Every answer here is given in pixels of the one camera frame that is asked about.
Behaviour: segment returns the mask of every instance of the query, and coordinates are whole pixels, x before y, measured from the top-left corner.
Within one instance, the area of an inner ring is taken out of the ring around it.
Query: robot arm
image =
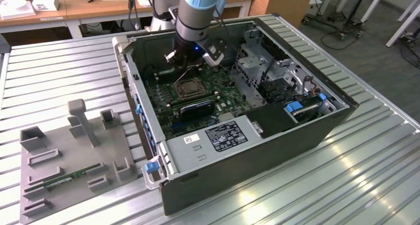
[[[165,56],[167,62],[185,65],[200,53],[209,66],[220,63],[227,45],[224,41],[211,41],[207,33],[211,20],[221,13],[224,3],[225,0],[179,0],[175,48]]]

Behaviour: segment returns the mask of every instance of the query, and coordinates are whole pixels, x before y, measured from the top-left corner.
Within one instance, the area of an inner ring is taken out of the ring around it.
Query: cpu socket
[[[175,84],[175,89],[181,100],[205,94],[205,89],[197,78],[179,81]]]

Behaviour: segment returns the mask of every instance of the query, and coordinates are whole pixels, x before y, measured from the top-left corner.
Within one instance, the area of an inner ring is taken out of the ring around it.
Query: motherboard
[[[181,72],[152,73],[144,87],[167,139],[205,128],[250,110],[231,69],[196,65]]]

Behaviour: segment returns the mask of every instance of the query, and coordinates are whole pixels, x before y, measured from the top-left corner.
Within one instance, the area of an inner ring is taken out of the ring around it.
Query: black computer case side
[[[216,195],[316,147],[332,128],[346,120],[354,110],[355,106],[350,106],[264,144],[168,182],[160,188],[164,214],[169,215]]]

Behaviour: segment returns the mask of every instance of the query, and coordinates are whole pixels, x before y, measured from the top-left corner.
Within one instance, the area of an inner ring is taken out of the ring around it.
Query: gray plastic stand
[[[21,130],[19,223],[27,224],[137,177],[118,115],[86,121],[82,100],[68,104],[69,126]]]

